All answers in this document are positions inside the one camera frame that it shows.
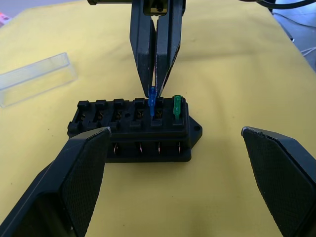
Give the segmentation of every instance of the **mounting hole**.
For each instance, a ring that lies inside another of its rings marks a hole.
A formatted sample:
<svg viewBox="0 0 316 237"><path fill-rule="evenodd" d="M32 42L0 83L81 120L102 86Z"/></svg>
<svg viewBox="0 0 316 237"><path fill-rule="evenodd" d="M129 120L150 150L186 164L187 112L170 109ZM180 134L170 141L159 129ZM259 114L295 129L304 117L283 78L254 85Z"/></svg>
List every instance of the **mounting hole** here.
<svg viewBox="0 0 316 237"><path fill-rule="evenodd" d="M200 131L200 130L201 130L201 127L200 127L200 126L194 126L194 128L193 128L193 129L194 129L194 131L196 131L196 132L197 132L197 131Z"/></svg>

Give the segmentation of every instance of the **wire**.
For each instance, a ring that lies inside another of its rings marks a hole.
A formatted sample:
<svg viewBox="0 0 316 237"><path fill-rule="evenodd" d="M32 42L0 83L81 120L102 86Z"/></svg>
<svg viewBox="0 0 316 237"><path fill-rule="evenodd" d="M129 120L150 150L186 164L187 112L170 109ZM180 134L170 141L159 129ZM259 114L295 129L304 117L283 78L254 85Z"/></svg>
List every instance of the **wire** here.
<svg viewBox="0 0 316 237"><path fill-rule="evenodd" d="M301 51L301 53L306 52L306 53L303 54L303 56L305 57L306 55L310 54L314 50L316 50L316 47L304 49L304 50Z"/></svg>
<svg viewBox="0 0 316 237"><path fill-rule="evenodd" d="M287 4L275 4L275 3L267 2L265 0L260 0L260 1L256 1L256 2L258 4L260 4L261 6L264 6L264 7L270 8L270 9L284 10L284 9L293 9L293 8L306 6L306 5L309 5L309 4L316 2L316 0L303 0L303 1L298 1L298 2L294 2L294 3L287 3Z"/></svg>
<svg viewBox="0 0 316 237"><path fill-rule="evenodd" d="M284 17L285 19L290 20L290 21L292 21L292 22L294 22L294 23L296 23L296 24L298 24L298 25L306 26L306 27L311 27L311 28L315 28L315 29L316 29L316 26L306 25L306 24L297 22L297 21L295 21L295 20L293 20L293 19L291 19L291 18L289 18L289 17L287 17L287 16L284 16L284 15L282 15L282 14L280 14L280 13L277 13L277 12L273 12L272 15L278 15L278 16Z"/></svg>

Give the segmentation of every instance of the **blue fuse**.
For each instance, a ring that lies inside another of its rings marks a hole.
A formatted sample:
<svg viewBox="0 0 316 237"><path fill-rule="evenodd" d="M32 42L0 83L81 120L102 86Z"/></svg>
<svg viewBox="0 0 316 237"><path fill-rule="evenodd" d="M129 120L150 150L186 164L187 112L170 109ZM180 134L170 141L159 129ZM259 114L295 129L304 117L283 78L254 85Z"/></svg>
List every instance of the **blue fuse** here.
<svg viewBox="0 0 316 237"><path fill-rule="evenodd" d="M149 95L148 95L148 105L150 107L150 116L154 117L155 116L155 104L156 104L156 88L152 86L149 90Z"/></svg>

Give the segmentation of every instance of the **textured rubber pad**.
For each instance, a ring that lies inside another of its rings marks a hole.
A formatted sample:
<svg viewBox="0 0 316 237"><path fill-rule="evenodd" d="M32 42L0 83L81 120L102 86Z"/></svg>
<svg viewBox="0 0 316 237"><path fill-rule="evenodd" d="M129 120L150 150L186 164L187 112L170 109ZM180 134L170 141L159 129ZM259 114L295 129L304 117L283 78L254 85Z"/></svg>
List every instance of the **textured rubber pad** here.
<svg viewBox="0 0 316 237"><path fill-rule="evenodd" d="M284 237L295 236L315 204L315 184L279 140L247 128L242 136L258 188L279 230Z"/></svg>
<svg viewBox="0 0 316 237"><path fill-rule="evenodd" d="M62 199L78 237L85 236L99 196L107 136L95 136L85 145L62 186Z"/></svg>

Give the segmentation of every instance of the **black cable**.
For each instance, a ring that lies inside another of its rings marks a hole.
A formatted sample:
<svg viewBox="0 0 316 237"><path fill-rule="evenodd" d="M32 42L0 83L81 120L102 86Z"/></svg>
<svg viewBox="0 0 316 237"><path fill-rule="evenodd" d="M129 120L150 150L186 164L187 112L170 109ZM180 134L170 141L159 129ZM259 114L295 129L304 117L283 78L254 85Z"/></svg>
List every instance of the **black cable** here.
<svg viewBox="0 0 316 237"><path fill-rule="evenodd" d="M270 8L270 9L293 9L293 8L298 8L298 7L302 7L302 6L306 6L309 4L312 4L314 2L316 2L316 0L303 0L303 1L298 1L298 2L294 2L294 3L287 3L287 4L275 4L275 3L270 3L267 2L265 0L262 1L256 1L258 4L260 4L261 6Z"/></svg>

